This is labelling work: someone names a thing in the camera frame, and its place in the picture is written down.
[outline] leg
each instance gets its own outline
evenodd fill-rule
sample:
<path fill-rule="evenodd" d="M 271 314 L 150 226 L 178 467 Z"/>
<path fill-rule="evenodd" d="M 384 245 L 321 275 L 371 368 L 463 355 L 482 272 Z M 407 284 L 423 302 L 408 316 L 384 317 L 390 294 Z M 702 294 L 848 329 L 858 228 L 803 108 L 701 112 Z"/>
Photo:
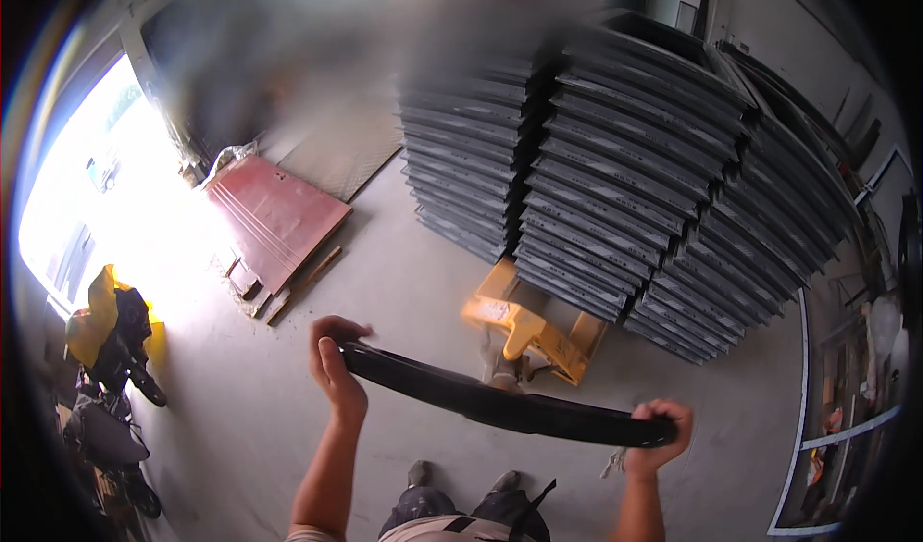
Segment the leg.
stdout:
<path fill-rule="evenodd" d="M 531 503 L 525 495 L 525 490 L 519 488 L 520 480 L 519 472 L 504 474 L 471 515 L 512 527 Z M 536 542 L 551 542 L 548 526 L 537 510 L 533 510 L 526 518 L 525 535 Z"/>
<path fill-rule="evenodd" d="M 400 493 L 398 505 L 391 510 L 378 537 L 385 536 L 391 528 L 396 528 L 417 518 L 430 516 L 443 516 L 446 514 L 461 514 L 455 510 L 455 504 L 442 490 L 430 486 L 414 486 Z"/>
<path fill-rule="evenodd" d="M 429 462 L 416 461 L 407 475 L 407 490 L 400 493 L 398 505 L 391 510 L 378 537 L 384 536 L 391 528 L 396 528 L 417 518 L 462 514 L 455 510 L 455 504 L 442 490 L 429 486 L 431 471 Z"/>

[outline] person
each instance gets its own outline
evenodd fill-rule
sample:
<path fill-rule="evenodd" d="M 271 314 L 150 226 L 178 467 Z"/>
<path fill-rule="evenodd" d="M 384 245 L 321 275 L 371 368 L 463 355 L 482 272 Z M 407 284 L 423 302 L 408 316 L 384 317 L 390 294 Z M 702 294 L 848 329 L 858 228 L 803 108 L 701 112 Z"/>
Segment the person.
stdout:
<path fill-rule="evenodd" d="M 292 505 L 285 542 L 342 542 L 346 539 L 352 500 L 356 446 L 368 408 L 362 385 L 346 368 L 339 344 L 373 334 L 339 316 L 311 324 L 311 374 L 329 399 L 329 421 Z M 656 449 L 629 448 L 625 456 L 626 488 L 612 535 L 618 542 L 664 539 L 663 515 L 657 491 L 657 470 L 686 450 L 692 433 L 692 412 L 673 400 L 654 400 L 635 408 L 635 419 L 667 417 L 678 428 L 674 443 Z M 407 489 L 400 494 L 378 535 L 379 542 L 463 542 L 464 540 L 523 540 L 549 542 L 548 526 L 535 501 L 520 488 L 522 475 L 511 471 L 494 484 L 470 516 L 458 512 L 451 499 L 431 484 L 432 465 L 417 461 Z"/>

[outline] pants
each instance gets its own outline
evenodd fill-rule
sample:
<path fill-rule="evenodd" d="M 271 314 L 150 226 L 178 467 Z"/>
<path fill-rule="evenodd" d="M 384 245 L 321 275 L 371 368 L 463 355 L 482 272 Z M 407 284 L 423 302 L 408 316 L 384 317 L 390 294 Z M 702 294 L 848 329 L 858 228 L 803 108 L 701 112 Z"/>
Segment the pants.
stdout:
<path fill-rule="evenodd" d="M 471 515 L 474 518 L 490 520 L 502 525 L 512 527 L 520 515 L 529 507 L 529 499 L 525 490 L 512 490 L 509 492 L 490 492 L 478 504 Z M 463 512 L 455 510 L 455 504 L 442 490 L 429 486 L 414 486 L 400 494 L 398 505 L 391 510 L 391 515 L 378 533 L 378 537 L 385 536 L 391 528 L 400 526 L 417 518 L 432 516 L 458 515 Z M 548 526 L 537 510 L 532 511 L 525 522 L 525 535 L 536 542 L 551 542 Z"/>

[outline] red board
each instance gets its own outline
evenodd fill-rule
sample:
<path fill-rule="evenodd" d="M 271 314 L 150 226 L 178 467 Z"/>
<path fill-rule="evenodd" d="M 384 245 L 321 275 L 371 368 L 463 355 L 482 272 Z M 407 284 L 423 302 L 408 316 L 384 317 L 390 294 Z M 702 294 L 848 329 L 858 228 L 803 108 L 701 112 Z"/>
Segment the red board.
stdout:
<path fill-rule="evenodd" d="M 205 191 L 247 266 L 273 294 L 352 213 L 252 154 L 218 172 Z"/>

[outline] yellow pallet jack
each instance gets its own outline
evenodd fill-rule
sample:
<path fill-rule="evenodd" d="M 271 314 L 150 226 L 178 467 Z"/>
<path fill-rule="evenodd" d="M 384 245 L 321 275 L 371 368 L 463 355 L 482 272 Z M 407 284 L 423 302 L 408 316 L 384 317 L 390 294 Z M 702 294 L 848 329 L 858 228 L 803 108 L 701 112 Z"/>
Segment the yellow pallet jack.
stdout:
<path fill-rule="evenodd" d="M 582 311 L 571 328 L 571 334 L 565 336 L 541 316 L 509 301 L 519 283 L 513 260 L 503 258 L 461 311 L 461 317 L 468 323 L 485 331 L 485 348 L 490 346 L 491 333 L 506 337 L 496 365 L 491 364 L 491 358 L 482 351 L 488 369 L 493 372 L 493 375 L 485 375 L 491 378 L 485 382 L 521 392 L 520 379 L 530 382 L 537 373 L 550 371 L 575 386 L 580 384 L 599 341 L 606 333 L 608 322 Z M 548 364 L 530 368 L 526 350 L 536 353 Z"/>

